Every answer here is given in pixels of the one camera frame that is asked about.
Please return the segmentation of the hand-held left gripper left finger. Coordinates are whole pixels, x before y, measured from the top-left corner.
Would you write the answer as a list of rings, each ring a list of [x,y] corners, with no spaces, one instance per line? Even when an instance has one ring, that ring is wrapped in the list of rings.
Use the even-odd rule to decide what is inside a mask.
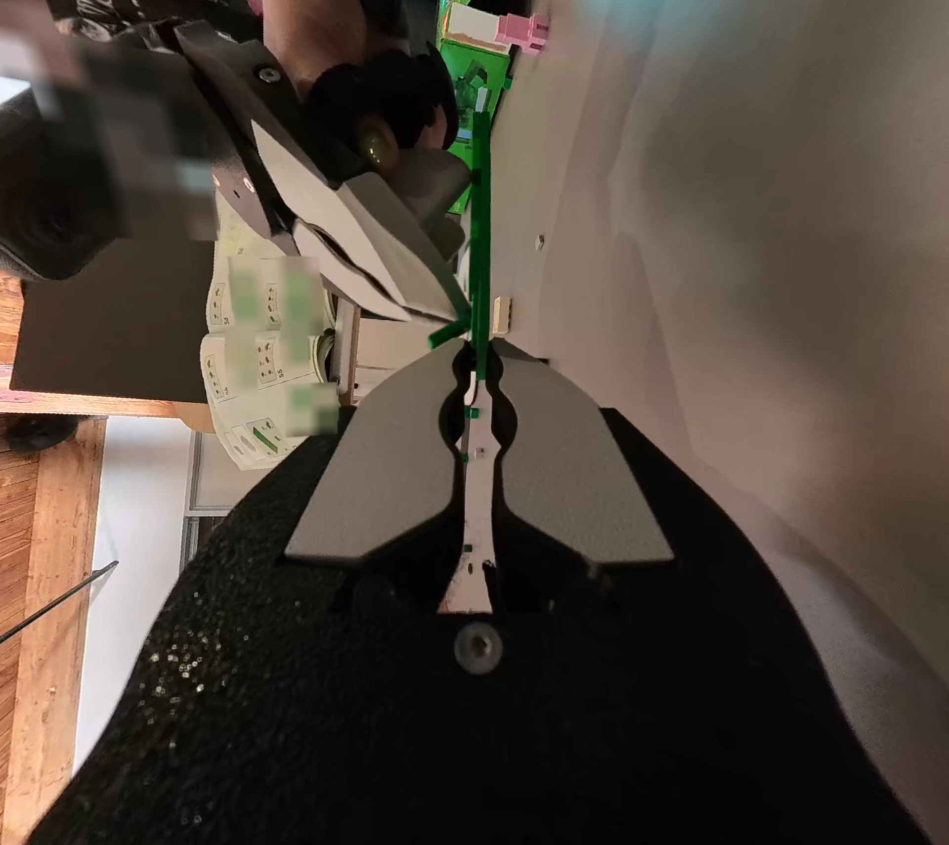
[[[448,508],[460,465],[470,364],[468,341],[453,339],[362,399],[286,557],[355,564]]]

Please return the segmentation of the green brick set box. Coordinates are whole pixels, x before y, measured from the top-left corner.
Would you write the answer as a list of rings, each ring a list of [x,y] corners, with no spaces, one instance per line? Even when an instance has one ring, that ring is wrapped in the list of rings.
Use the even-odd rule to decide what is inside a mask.
[[[508,80],[510,57],[459,42],[442,41],[437,47],[453,82],[458,133],[450,153],[474,166],[474,118],[478,112],[492,118]]]

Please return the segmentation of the person's right hand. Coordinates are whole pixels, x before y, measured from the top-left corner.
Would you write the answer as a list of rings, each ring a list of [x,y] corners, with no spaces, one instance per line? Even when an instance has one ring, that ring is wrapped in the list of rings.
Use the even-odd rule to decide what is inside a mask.
[[[439,51],[387,49],[362,65],[340,64],[308,89],[309,116],[385,177],[403,151],[448,150],[459,127],[454,82]]]

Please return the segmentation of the open instruction booklet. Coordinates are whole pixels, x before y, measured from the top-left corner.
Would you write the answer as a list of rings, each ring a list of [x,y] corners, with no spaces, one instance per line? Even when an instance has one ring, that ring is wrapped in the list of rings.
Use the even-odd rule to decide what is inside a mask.
[[[206,322],[207,401],[240,469],[271,469],[306,438],[337,430],[335,313],[313,258],[288,256],[240,222],[223,226]]]

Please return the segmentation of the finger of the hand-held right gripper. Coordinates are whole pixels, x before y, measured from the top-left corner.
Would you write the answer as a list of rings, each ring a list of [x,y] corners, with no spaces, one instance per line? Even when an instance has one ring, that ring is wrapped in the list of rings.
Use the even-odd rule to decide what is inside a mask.
[[[326,283],[343,297],[376,317],[410,322],[412,317],[374,284],[360,268],[339,251],[316,227],[296,221],[292,238],[301,257],[314,258]]]
[[[401,153],[395,182],[363,172],[331,187],[287,134],[252,121],[256,151],[296,221],[316,227],[412,320],[444,326],[468,301],[428,232],[468,186],[468,165],[443,150]]]

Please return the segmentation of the pink and white brick figure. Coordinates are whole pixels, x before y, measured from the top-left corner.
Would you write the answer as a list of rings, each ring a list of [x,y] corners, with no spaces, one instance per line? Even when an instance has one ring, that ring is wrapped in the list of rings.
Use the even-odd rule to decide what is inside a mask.
[[[452,2],[442,21],[443,37],[486,52],[509,56],[516,47],[522,53],[539,55],[546,47],[550,25],[537,14],[496,16]]]

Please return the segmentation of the black panel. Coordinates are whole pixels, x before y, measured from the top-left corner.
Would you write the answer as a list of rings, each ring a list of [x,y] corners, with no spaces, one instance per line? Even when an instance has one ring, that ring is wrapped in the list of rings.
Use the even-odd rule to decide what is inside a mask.
[[[64,281],[27,282],[12,388],[205,403],[208,242],[116,240]]]

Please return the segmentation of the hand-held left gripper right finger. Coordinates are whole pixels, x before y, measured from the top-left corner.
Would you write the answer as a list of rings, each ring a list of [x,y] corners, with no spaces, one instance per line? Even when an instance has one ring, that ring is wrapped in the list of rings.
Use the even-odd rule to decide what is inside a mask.
[[[674,553],[596,402],[504,338],[482,383],[494,567],[658,566]]]

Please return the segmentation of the thin black rod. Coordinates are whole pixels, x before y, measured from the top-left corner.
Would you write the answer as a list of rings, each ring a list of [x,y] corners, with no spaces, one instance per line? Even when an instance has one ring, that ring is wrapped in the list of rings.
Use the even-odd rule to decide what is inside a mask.
[[[9,640],[16,637],[18,634],[27,629],[30,625],[34,624],[36,621],[47,615],[49,612],[53,611],[55,608],[59,607],[61,604],[69,601],[71,598],[76,596],[78,593],[82,592],[94,582],[98,581],[100,578],[104,577],[112,570],[114,570],[120,561],[114,559],[110,561],[107,565],[102,566],[99,569],[91,572],[86,578],[84,578],[78,584],[73,585],[67,591],[55,597],[52,601],[48,602],[42,606],[39,610],[33,612],[32,614],[27,615],[21,622],[12,627],[11,629],[5,631],[1,635],[0,644],[1,646],[5,645]]]

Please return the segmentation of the green mosaic brick plate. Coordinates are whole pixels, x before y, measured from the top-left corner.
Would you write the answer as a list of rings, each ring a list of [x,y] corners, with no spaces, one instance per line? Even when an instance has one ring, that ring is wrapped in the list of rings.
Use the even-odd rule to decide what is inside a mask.
[[[491,336],[491,116],[474,113],[473,167],[471,171],[469,293],[471,302],[470,344],[474,352],[473,383],[466,394],[466,417],[480,412],[474,408],[478,387],[487,378]]]

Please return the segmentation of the black ceiling speaker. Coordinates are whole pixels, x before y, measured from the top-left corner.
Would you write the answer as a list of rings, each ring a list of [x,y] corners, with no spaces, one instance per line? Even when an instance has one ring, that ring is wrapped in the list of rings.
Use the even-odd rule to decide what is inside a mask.
[[[39,453],[71,438],[81,420],[80,417],[65,414],[14,416],[6,425],[6,444],[17,454]]]

